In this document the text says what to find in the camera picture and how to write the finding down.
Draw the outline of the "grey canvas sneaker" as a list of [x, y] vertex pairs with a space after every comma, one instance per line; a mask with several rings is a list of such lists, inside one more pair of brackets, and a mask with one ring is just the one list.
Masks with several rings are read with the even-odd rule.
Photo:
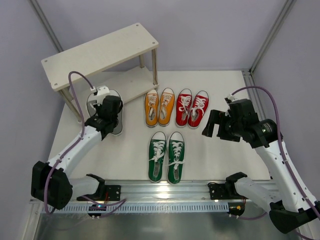
[[88, 113], [88, 116], [92, 117], [92, 116], [95, 116], [97, 114], [97, 107], [100, 107], [101, 105], [97, 105], [97, 104], [92, 105], [92, 104], [88, 103], [88, 98], [86, 100], [86, 111]]
[[[121, 100], [122, 97], [121, 95], [115, 90], [115, 89], [110, 89], [109, 90], [111, 96], [117, 96], [120, 97]], [[119, 136], [123, 131], [123, 109], [120, 110], [120, 112], [117, 114], [117, 125], [113, 129], [113, 132], [111, 133], [114, 136]]]

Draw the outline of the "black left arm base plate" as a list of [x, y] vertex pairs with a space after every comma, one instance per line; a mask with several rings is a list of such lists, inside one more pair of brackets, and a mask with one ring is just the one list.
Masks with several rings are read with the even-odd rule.
[[98, 201], [120, 201], [121, 198], [121, 185], [101, 185], [93, 194], [86, 194], [85, 197], [98, 202]]

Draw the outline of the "green canvas sneaker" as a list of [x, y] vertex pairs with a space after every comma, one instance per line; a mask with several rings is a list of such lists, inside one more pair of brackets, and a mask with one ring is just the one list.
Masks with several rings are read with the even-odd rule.
[[175, 131], [171, 134], [167, 149], [167, 180], [175, 185], [181, 181], [185, 159], [185, 141], [180, 132]]
[[167, 137], [164, 132], [153, 134], [148, 147], [148, 178], [152, 183], [158, 183], [163, 175], [163, 163], [167, 149]]

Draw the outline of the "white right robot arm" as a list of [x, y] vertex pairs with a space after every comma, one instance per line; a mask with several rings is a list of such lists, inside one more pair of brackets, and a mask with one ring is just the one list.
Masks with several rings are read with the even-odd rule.
[[250, 199], [269, 215], [273, 225], [283, 234], [318, 218], [320, 203], [293, 165], [283, 136], [277, 132], [277, 124], [271, 119], [259, 120], [249, 99], [227, 99], [226, 102], [227, 111], [210, 111], [202, 135], [212, 137], [214, 126], [218, 125], [216, 136], [221, 140], [248, 143], [266, 165], [278, 193], [271, 193], [245, 173], [237, 172], [225, 179], [222, 197]]

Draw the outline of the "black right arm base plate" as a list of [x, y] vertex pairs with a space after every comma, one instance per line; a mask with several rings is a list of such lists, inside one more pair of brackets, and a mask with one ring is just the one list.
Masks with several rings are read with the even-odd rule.
[[230, 200], [232, 198], [225, 183], [209, 182], [207, 186], [211, 200]]

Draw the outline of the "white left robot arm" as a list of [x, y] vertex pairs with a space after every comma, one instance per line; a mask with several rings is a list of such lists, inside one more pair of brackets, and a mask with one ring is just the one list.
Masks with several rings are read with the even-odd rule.
[[106, 96], [96, 107], [96, 115], [88, 118], [81, 132], [55, 157], [38, 161], [32, 168], [31, 196], [44, 206], [63, 209], [72, 199], [102, 200], [106, 193], [105, 180], [94, 174], [71, 179], [80, 161], [117, 127], [123, 101], [118, 95]]

